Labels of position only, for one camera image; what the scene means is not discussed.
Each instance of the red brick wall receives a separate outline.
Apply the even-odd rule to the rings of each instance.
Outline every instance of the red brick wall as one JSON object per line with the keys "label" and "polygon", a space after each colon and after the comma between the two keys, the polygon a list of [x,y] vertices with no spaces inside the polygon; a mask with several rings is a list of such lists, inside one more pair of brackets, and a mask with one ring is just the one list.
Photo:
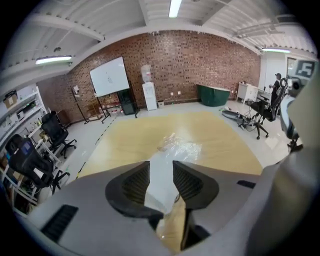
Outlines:
{"label": "red brick wall", "polygon": [[[123,56],[127,77],[132,83],[137,104],[145,105],[141,66],[151,65],[157,100],[170,98],[184,102],[197,99],[196,84],[238,89],[238,82],[258,86],[260,57],[251,50],[212,34],[170,30],[159,34],[140,34],[115,42],[92,54],[66,75],[37,83],[45,105],[65,109],[72,121],[81,118],[70,94],[78,85],[80,105],[94,101],[90,71]],[[117,102],[116,95],[101,98],[103,104]]]}

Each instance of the black office chair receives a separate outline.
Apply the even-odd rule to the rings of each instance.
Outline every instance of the black office chair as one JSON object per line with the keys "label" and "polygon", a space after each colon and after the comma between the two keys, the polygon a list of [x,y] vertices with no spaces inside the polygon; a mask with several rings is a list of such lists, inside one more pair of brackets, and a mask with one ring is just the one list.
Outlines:
{"label": "black office chair", "polygon": [[[55,166],[53,161],[42,158],[30,138],[22,139],[18,137],[19,135],[15,134],[5,146],[6,149],[16,147],[16,150],[14,150],[14,153],[10,156],[9,167],[29,178],[38,189],[52,186],[52,194],[55,193],[56,187],[61,189],[59,181],[66,175],[70,176],[70,173],[65,172],[62,174],[63,172],[59,170],[54,177],[53,171],[55,170]],[[41,177],[39,176],[39,172],[37,172],[39,175],[35,172],[35,169],[42,173]]]}
{"label": "black office chair", "polygon": [[277,98],[272,104],[267,102],[268,98],[261,96],[263,99],[260,99],[260,101],[254,102],[250,105],[250,108],[252,108],[257,112],[253,116],[257,120],[253,124],[258,131],[258,136],[256,137],[257,140],[260,140],[260,129],[266,133],[266,136],[265,136],[266,138],[269,137],[269,133],[262,125],[265,119],[267,119],[269,122],[273,122],[274,120],[276,120],[280,103],[285,96],[287,87],[288,87],[288,82],[287,82],[287,79],[284,77],[280,81],[280,88],[279,88],[280,92],[278,93]]}
{"label": "black office chair", "polygon": [[55,150],[61,144],[64,145],[63,149],[60,152],[60,155],[63,155],[64,159],[66,159],[67,149],[71,147],[76,149],[77,147],[72,143],[76,143],[77,140],[73,139],[69,143],[66,143],[66,138],[68,137],[69,133],[62,125],[59,124],[58,119],[56,117],[56,112],[52,111],[51,113],[44,115],[41,121],[41,128],[49,136],[51,147]]}

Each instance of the green bin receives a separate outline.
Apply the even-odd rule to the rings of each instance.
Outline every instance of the green bin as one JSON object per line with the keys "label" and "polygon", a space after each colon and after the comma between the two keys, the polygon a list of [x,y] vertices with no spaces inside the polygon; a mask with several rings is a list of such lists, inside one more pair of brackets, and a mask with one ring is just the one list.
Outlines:
{"label": "green bin", "polygon": [[230,90],[197,84],[198,97],[209,107],[223,106],[227,103]]}

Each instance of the white wall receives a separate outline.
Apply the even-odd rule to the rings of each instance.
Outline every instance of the white wall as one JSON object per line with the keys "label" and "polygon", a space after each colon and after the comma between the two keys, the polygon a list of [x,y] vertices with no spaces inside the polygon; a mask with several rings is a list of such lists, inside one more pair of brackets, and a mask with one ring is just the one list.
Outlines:
{"label": "white wall", "polygon": [[287,57],[280,52],[266,52],[261,56],[259,88],[272,92],[269,85],[276,81],[275,74],[280,73],[282,77],[287,75]]}

